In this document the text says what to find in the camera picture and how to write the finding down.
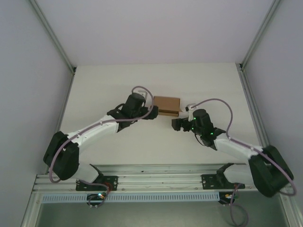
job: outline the brown cardboard box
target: brown cardboard box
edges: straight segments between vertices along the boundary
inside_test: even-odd
[[[159,115],[178,117],[181,111],[179,98],[155,96],[154,104],[159,108]]]

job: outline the white backdrop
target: white backdrop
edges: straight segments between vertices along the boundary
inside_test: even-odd
[[[0,1],[0,28],[0,226],[18,227],[71,73],[27,1]]]
[[[294,174],[303,211],[303,1],[283,1],[246,72],[269,137]]]
[[[241,63],[273,0],[37,0],[76,66]]]
[[[80,66],[77,68],[62,122],[62,131],[75,131],[124,103],[135,85],[157,96],[181,98],[181,107],[211,97],[227,101],[234,111],[231,135],[258,143],[234,63]],[[215,126],[226,129],[228,108],[219,102],[202,106]],[[92,164],[226,163],[237,159],[202,147],[193,133],[174,131],[173,117],[141,120],[92,145],[81,160]]]

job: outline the cable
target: cable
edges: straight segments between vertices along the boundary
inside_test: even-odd
[[[230,214],[231,214],[232,222],[234,223],[235,226],[237,226],[237,227],[246,227],[247,224],[248,224],[248,222],[249,222],[249,219],[250,219],[250,217],[249,217],[249,215],[248,215],[248,212],[247,212],[247,211],[245,210],[245,208],[242,207],[241,205],[239,205],[239,204],[234,204],[234,203],[232,202],[232,201],[233,201],[233,198],[234,198],[234,196],[235,196],[235,194],[236,194],[236,192],[237,192],[237,190],[239,189],[239,187],[240,187],[241,185],[242,185],[241,183],[238,184],[238,185],[235,187],[235,189],[233,190],[233,192],[232,192],[231,203],[230,203]],[[233,207],[233,206],[240,207],[240,208],[244,211],[244,213],[245,213],[246,221],[245,221],[242,225],[237,224],[236,221],[235,221],[235,218],[234,218],[233,212],[232,212],[232,207]]]
[[[109,192],[111,192],[113,190],[113,186],[111,183],[108,183],[108,182],[104,182],[104,184],[109,187]]]
[[[247,145],[247,144],[245,144],[245,143],[243,143],[241,141],[235,140],[235,139],[233,139],[233,138],[231,138],[229,136],[229,129],[230,129],[230,127],[232,125],[232,121],[233,121],[233,113],[232,113],[232,108],[230,107],[230,105],[227,102],[225,102],[224,100],[219,99],[219,98],[210,98],[210,99],[204,100],[204,101],[202,101],[202,102],[200,102],[200,103],[198,103],[198,104],[196,104],[196,105],[194,105],[192,107],[193,108],[197,107],[198,105],[201,105],[202,103],[206,103],[206,102],[209,102],[209,101],[219,101],[219,102],[222,102],[222,103],[224,103],[228,107],[229,111],[231,112],[231,119],[230,119],[230,122],[229,122],[229,124],[227,126],[227,129],[226,129],[226,135],[227,135],[228,139],[230,141],[233,141],[233,142],[235,142],[235,143],[243,146],[243,147],[246,147],[246,148],[249,148],[249,149],[252,149],[252,150],[256,151],[259,155],[261,155],[263,158],[265,158],[267,161],[269,161],[274,167],[276,167],[285,176],[285,178],[289,181],[289,183],[291,184],[291,186],[292,186],[292,188],[294,190],[293,193],[285,193],[285,192],[280,192],[280,193],[283,194],[283,195],[295,196],[297,194],[297,188],[296,188],[293,180],[288,176],[288,174],[275,161],[273,161],[267,155],[263,154],[262,151],[254,148],[254,147],[250,147],[249,145]]]
[[[197,137],[197,134],[195,134],[195,138],[196,138],[196,140],[198,141],[199,144],[201,144],[202,146],[205,147],[205,145],[199,141],[199,139],[198,139],[198,137]]]
[[[96,123],[96,124],[93,124],[93,125],[87,127],[86,129],[80,131],[78,134],[76,134],[76,135],[72,136],[71,138],[69,138],[68,140],[66,140],[66,141],[58,148],[56,154],[55,154],[54,157],[53,157],[51,166],[50,166],[50,168],[49,168],[49,180],[50,180],[52,183],[58,183],[58,182],[61,181],[60,179],[57,180],[57,181],[55,181],[55,180],[53,179],[53,166],[54,166],[54,164],[55,164],[55,162],[56,162],[56,159],[58,158],[58,156],[59,156],[60,152],[63,150],[63,148],[64,148],[69,142],[71,142],[73,139],[75,139],[77,136],[81,136],[81,135],[83,135],[84,133],[86,133],[87,131],[89,131],[89,130],[91,130],[91,129],[93,129],[93,128],[99,126],[99,125],[102,125],[102,124],[105,124],[105,123],[109,123],[109,122],[134,122],[134,121],[138,121],[138,120],[140,120],[140,119],[143,119],[143,118],[147,117],[147,116],[152,112],[152,109],[153,109],[153,106],[154,106],[154,100],[153,100],[153,95],[152,95],[152,93],[151,93],[147,88],[145,88],[145,87],[143,87],[143,86],[135,86],[135,87],[132,89],[132,92],[134,92],[134,90],[137,89],[137,88],[144,89],[144,90],[151,96],[151,107],[150,107],[149,111],[148,111],[145,115],[143,115],[142,117],[136,117],[136,118],[133,118],[133,119],[111,119],[111,120],[106,120],[106,121],[103,121],[103,122],[98,122],[98,123]],[[83,183],[85,183],[85,184],[88,184],[88,185],[103,186],[103,187],[105,187],[105,188],[107,189],[107,194],[106,194],[106,196],[104,197],[103,201],[97,206],[97,208],[100,207],[100,206],[102,206],[103,203],[105,202],[105,200],[106,200],[108,194],[109,194],[109,187],[108,187],[107,185],[104,185],[104,184],[101,184],[101,183],[89,183],[89,182],[83,181],[83,180],[80,180],[80,181],[83,182]]]
[[[107,193],[106,193],[106,195],[104,196],[104,199],[100,202],[100,204],[99,204],[96,208],[102,206],[103,203],[105,202],[106,198],[107,198],[108,195],[109,195],[109,187],[108,187],[107,185],[105,185],[105,184],[102,184],[102,183],[89,183],[89,182],[83,181],[83,180],[79,180],[79,181],[81,181],[82,183],[88,184],[88,185],[102,186],[102,187],[105,187],[105,188],[106,188]],[[90,206],[91,200],[92,200],[93,198],[96,198],[96,197],[97,197],[97,195],[96,195],[96,196],[93,196],[93,197],[90,197],[89,202],[88,202],[89,206]]]
[[[98,123],[96,123],[96,124],[93,124],[93,125],[87,127],[86,129],[80,131],[78,134],[76,134],[76,135],[72,136],[71,138],[69,138],[68,140],[66,140],[66,141],[58,148],[56,154],[55,154],[54,157],[53,157],[51,166],[50,166],[50,168],[49,168],[49,180],[50,180],[52,183],[59,183],[59,182],[61,181],[60,179],[57,180],[57,181],[55,181],[55,180],[53,179],[53,166],[54,166],[54,164],[55,164],[55,162],[56,162],[56,159],[58,158],[60,152],[61,152],[61,151],[63,150],[63,148],[64,148],[69,142],[71,142],[73,139],[75,139],[75,138],[78,137],[78,136],[83,135],[83,134],[86,133],[87,131],[89,131],[89,130],[91,130],[91,129],[93,129],[93,128],[99,126],[99,125],[103,125],[103,124],[109,123],[109,122],[134,122],[134,121],[138,121],[138,120],[140,120],[140,119],[143,119],[143,118],[147,117],[147,116],[152,112],[152,109],[153,109],[153,106],[154,106],[153,95],[151,94],[151,92],[150,92],[147,88],[145,88],[145,87],[143,87],[143,86],[135,86],[135,87],[132,89],[132,92],[134,92],[134,90],[137,89],[137,88],[144,89],[144,90],[147,91],[147,93],[151,96],[151,107],[150,107],[149,111],[148,111],[145,115],[143,115],[142,117],[136,117],[136,118],[132,118],[132,119],[111,119],[111,120],[106,120],[106,121],[103,121],[103,122],[98,122]]]
[[[240,198],[240,192],[239,189],[237,189],[238,199]]]
[[[245,143],[243,143],[243,142],[241,142],[241,141],[235,140],[235,139],[233,139],[233,138],[231,138],[231,137],[229,136],[229,129],[230,129],[230,127],[231,127],[231,125],[232,125],[232,121],[233,121],[233,113],[232,113],[232,108],[231,108],[231,106],[230,106],[227,102],[225,102],[224,100],[219,99],[219,98],[210,98],[210,99],[204,100],[204,101],[202,101],[202,102],[200,102],[200,103],[198,103],[198,104],[192,106],[192,108],[195,108],[195,107],[197,107],[198,105],[201,105],[202,103],[206,103],[206,102],[209,102],[209,101],[219,101],[219,102],[224,103],[224,104],[228,107],[228,109],[229,109],[229,111],[230,111],[230,113],[231,113],[231,119],[230,119],[229,124],[228,124],[227,129],[226,129],[226,135],[227,135],[228,139],[229,139],[230,141],[233,141],[233,142],[235,142],[235,143],[237,143],[237,144],[243,146],[243,147],[246,147],[246,148],[249,148],[249,149],[252,149],[252,150],[256,151],[259,155],[261,155],[263,158],[265,158],[267,161],[269,161],[274,167],[276,167],[276,168],[285,176],[285,178],[289,181],[289,183],[291,184],[291,186],[292,186],[292,188],[293,188],[293,190],[294,190],[293,193],[285,193],[285,192],[280,192],[280,193],[283,194],[283,195],[287,195],[287,196],[295,196],[295,195],[297,194],[297,188],[296,188],[296,186],[295,186],[293,180],[288,176],[288,174],[287,174],[287,173],[286,173],[286,172],[285,172],[285,171],[284,171],[284,170],[283,170],[275,161],[273,161],[273,160],[272,160],[271,158],[269,158],[267,155],[263,154],[263,152],[261,152],[260,150],[254,148],[254,147],[250,147],[249,145],[247,145],[247,144],[245,144]],[[235,187],[235,189],[234,189],[234,191],[233,191],[233,193],[232,193],[232,198],[231,198],[231,203],[230,203],[230,214],[231,214],[231,219],[232,219],[232,222],[234,223],[234,225],[237,226],[237,227],[245,227],[245,226],[247,226],[248,221],[249,221],[248,212],[247,212],[241,205],[239,205],[239,204],[233,204],[233,203],[232,203],[232,200],[233,200],[233,198],[234,198],[234,196],[235,196],[235,193],[237,192],[238,188],[239,188],[241,185],[242,185],[242,184],[238,184],[237,187]],[[232,212],[232,206],[240,207],[240,208],[243,209],[244,212],[246,213],[246,217],[247,217],[247,218],[246,218],[246,222],[245,222],[243,225],[238,225],[238,224],[235,222],[235,219],[234,219],[234,216],[233,216],[233,212]]]

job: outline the white table surface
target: white table surface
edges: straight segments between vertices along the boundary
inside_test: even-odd
[[[154,96],[179,97],[181,108],[212,97],[224,99],[234,113],[230,134],[258,144],[234,63],[79,66],[61,130],[69,133],[102,118],[107,111],[124,103],[136,85],[147,87]],[[210,114],[215,127],[226,129],[230,113],[224,104],[213,101],[200,108]],[[115,135],[106,136],[90,146],[80,161],[102,165],[239,162],[202,147],[191,132],[174,131],[173,118],[158,116],[152,121],[141,120]]]

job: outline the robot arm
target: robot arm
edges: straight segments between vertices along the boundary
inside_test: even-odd
[[[100,120],[95,123],[68,134],[59,131],[54,134],[43,161],[52,166],[53,171],[60,180],[76,178],[89,183],[102,182],[103,174],[93,165],[79,163],[79,155],[85,149],[103,138],[104,136],[115,134],[131,124],[135,123],[140,117],[145,120],[152,120],[158,115],[158,107],[152,105],[152,109],[145,107],[145,98],[132,93],[125,104],[120,104],[115,109],[110,110]]]
[[[289,181],[255,150],[267,155],[276,162],[293,180],[294,176],[283,160],[278,150],[269,145],[265,148],[229,138],[226,131],[213,126],[206,110],[187,107],[188,118],[172,120],[172,127],[179,131],[192,131],[198,135],[205,146],[229,154],[245,165],[228,163],[217,170],[212,177],[212,185],[219,185],[221,189],[230,183],[255,185],[265,196],[272,197],[285,187]]]

